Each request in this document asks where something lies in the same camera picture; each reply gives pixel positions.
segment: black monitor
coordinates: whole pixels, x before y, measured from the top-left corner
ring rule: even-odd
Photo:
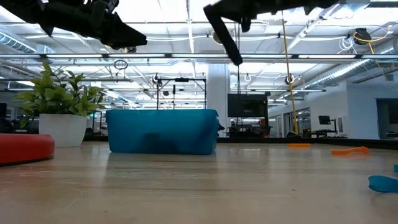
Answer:
[[[268,118],[266,95],[228,94],[230,118]]]
[[[0,103],[0,118],[7,116],[7,103]]]
[[[319,124],[329,125],[330,124],[330,116],[319,116]]]

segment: black robotic claw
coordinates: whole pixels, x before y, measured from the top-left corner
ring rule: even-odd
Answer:
[[[305,13],[309,14],[313,8],[328,8],[337,0],[221,0],[214,5],[207,5],[203,8],[207,19],[220,38],[225,50],[235,65],[243,63],[239,50],[228,32],[222,17],[238,22],[243,32],[250,29],[251,19],[255,19],[258,14],[304,7]]]
[[[0,5],[52,35],[54,27],[100,40],[113,49],[146,45],[144,34],[112,13],[119,0],[1,0]]]

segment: blue container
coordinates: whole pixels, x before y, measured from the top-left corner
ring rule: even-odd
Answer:
[[[216,149],[215,110],[110,110],[112,152],[210,155]]]

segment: red object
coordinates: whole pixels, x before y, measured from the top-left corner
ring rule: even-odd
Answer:
[[[54,139],[47,134],[0,134],[0,166],[54,157]]]

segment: white flower pot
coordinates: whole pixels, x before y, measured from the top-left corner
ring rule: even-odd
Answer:
[[[40,114],[39,133],[49,134],[55,147],[77,147],[86,133],[87,118],[72,114]]]

